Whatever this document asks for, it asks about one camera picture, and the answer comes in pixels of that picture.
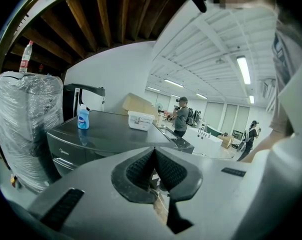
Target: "gray shirt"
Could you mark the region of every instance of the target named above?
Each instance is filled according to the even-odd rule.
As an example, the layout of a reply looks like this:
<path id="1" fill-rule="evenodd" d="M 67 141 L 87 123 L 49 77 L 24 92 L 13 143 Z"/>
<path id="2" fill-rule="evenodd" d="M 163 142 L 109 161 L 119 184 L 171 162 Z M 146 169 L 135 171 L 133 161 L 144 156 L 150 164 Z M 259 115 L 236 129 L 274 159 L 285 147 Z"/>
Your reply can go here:
<path id="1" fill-rule="evenodd" d="M 185 132 L 187 130 L 187 119 L 189 115 L 189 109 L 187 107 L 181 108 L 176 112 L 177 117 L 175 119 L 175 130 L 178 132 Z"/>
<path id="2" fill-rule="evenodd" d="M 278 10 L 272 46 L 276 75 L 276 100 L 270 127 L 277 132 L 285 133 L 289 119 L 279 103 L 278 95 L 302 64 L 302 27 L 287 11 L 281 8 Z"/>

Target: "tube light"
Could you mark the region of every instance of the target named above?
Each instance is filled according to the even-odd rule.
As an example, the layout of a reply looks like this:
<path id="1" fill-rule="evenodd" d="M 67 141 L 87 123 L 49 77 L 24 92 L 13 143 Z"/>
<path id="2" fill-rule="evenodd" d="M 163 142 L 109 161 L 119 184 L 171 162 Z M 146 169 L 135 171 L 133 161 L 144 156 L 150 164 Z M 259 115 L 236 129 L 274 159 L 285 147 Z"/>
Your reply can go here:
<path id="1" fill-rule="evenodd" d="M 176 82 L 172 82 L 172 81 L 170 81 L 170 80 L 168 80 L 168 79 L 164 79 L 164 81 L 166 81 L 166 82 L 168 82 L 168 83 L 170 83 L 170 84 L 173 84 L 173 85 L 179 86 L 179 87 L 181 87 L 181 88 L 184 88 L 184 86 L 183 86 L 183 85 L 178 84 L 178 83 L 176 83 Z"/>
<path id="2" fill-rule="evenodd" d="M 207 97 L 204 97 L 203 95 L 196 93 L 196 95 L 198 95 L 199 97 L 203 98 L 203 99 L 207 99 Z"/>
<path id="3" fill-rule="evenodd" d="M 249 98 L 250 98 L 250 103 L 254 104 L 255 103 L 255 97 L 253 95 L 250 95 Z"/>
<path id="4" fill-rule="evenodd" d="M 157 92 L 161 92 L 160 90 L 158 90 L 158 89 L 154 89 L 154 88 L 151 88 L 151 87 L 148 87 L 149 89 L 151 89 L 151 90 L 155 90 L 155 91 L 157 91 Z"/>
<path id="5" fill-rule="evenodd" d="M 239 64 L 244 83 L 246 85 L 250 85 L 251 79 L 250 79 L 250 73 L 249 73 L 249 68 L 248 68 L 248 63 L 247 63 L 246 57 L 239 56 L 239 57 L 236 57 L 236 60 L 237 60 L 237 63 Z"/>

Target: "plastic wrap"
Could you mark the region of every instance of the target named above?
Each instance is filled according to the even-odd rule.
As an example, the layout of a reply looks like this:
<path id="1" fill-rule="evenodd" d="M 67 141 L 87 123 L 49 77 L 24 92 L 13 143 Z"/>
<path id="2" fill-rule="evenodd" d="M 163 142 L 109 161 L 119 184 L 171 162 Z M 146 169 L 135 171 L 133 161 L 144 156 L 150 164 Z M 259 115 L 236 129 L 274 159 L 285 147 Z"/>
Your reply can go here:
<path id="1" fill-rule="evenodd" d="M 63 122 L 62 99 L 63 83 L 58 77 L 0 75 L 0 146 L 14 175 L 36 192 L 60 177 L 46 133 Z"/>

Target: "cardboard box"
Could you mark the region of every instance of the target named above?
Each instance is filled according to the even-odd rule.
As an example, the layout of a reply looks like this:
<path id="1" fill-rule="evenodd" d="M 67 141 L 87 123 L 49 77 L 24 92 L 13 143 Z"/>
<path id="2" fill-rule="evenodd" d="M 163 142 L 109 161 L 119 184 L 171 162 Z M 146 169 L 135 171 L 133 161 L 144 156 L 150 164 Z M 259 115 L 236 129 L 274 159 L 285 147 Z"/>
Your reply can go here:
<path id="1" fill-rule="evenodd" d="M 231 146 L 232 142 L 233 142 L 233 136 L 223 137 L 222 135 L 219 135 L 218 138 L 220 140 L 222 140 L 221 146 L 224 147 L 225 149 L 228 149 Z"/>
<path id="2" fill-rule="evenodd" d="M 129 93 L 125 97 L 122 107 L 126 110 L 126 114 L 128 111 L 135 111 L 153 115 L 155 119 L 158 118 L 158 110 L 151 105 L 151 102 L 133 93 Z"/>

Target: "blue cleaning liquid bottle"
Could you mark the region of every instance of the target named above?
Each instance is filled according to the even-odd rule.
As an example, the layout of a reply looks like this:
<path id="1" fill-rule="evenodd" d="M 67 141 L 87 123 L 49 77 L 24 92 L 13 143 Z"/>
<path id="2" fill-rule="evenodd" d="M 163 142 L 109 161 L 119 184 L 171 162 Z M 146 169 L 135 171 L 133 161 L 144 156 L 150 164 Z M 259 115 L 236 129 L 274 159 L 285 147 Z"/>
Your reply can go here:
<path id="1" fill-rule="evenodd" d="M 87 111 L 87 106 L 81 104 L 79 115 L 77 116 L 77 127 L 79 129 L 88 129 L 89 128 L 89 111 Z"/>

